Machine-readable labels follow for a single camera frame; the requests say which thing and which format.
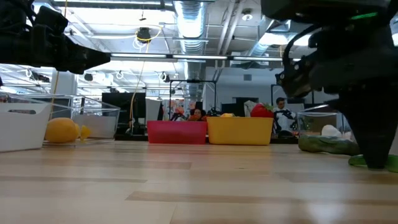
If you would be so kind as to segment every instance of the plastic container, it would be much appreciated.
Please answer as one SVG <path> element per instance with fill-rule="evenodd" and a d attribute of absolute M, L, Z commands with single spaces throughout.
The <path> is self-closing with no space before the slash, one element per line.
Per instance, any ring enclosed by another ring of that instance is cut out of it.
<path fill-rule="evenodd" d="M 348 125 L 344 115 L 339 112 L 317 112 L 320 109 L 328 106 L 322 105 L 314 108 L 309 108 L 297 113 L 298 134 L 303 135 L 322 135 L 322 128 L 325 125 L 332 125 L 335 127 L 343 138 L 350 138 L 351 128 Z"/>
<path fill-rule="evenodd" d="M 272 118 L 208 117 L 210 144 L 268 145 L 271 140 Z"/>
<path fill-rule="evenodd" d="M 40 149 L 51 104 L 0 94 L 0 152 Z"/>
<path fill-rule="evenodd" d="M 206 144 L 204 121 L 148 121 L 148 141 L 157 144 Z"/>
<path fill-rule="evenodd" d="M 35 100 L 53 102 L 52 118 L 70 118 L 79 127 L 85 125 L 90 129 L 91 134 L 85 141 L 93 143 L 101 143 L 103 140 L 112 140 L 116 133 L 118 126 L 120 108 L 107 103 L 102 103 L 98 100 L 87 98 L 80 95 L 24 95 Z M 81 144 L 80 141 L 53 144 L 45 142 L 50 145 L 73 145 Z"/>

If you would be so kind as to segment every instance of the red storage bin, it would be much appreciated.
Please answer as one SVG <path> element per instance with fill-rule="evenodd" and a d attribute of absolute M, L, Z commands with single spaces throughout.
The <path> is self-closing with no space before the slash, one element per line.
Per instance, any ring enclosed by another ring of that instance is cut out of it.
<path fill-rule="evenodd" d="M 148 121 L 149 143 L 206 144 L 207 122 Z"/>

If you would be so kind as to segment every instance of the green light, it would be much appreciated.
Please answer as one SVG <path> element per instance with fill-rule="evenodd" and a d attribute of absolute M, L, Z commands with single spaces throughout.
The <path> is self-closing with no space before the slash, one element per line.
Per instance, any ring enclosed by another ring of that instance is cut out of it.
<path fill-rule="evenodd" d="M 377 15 L 378 15 L 378 12 L 371 12 L 371 13 L 367 13 L 367 14 L 353 16 L 353 17 L 351 17 L 351 20 L 364 19 L 364 18 L 374 17 L 374 16 L 377 16 Z"/>

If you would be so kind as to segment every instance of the yellow bin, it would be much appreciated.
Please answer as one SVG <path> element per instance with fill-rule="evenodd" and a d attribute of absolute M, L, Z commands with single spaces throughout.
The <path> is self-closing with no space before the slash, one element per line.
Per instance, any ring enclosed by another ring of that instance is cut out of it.
<path fill-rule="evenodd" d="M 272 118 L 207 117 L 210 144 L 268 145 Z"/>

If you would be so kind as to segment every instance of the wooden floor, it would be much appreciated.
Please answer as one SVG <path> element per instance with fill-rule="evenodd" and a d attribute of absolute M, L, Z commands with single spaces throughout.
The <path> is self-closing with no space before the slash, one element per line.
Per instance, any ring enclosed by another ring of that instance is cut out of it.
<path fill-rule="evenodd" d="M 347 160 L 145 142 L 2 153 L 0 223 L 398 223 L 398 174 Z"/>

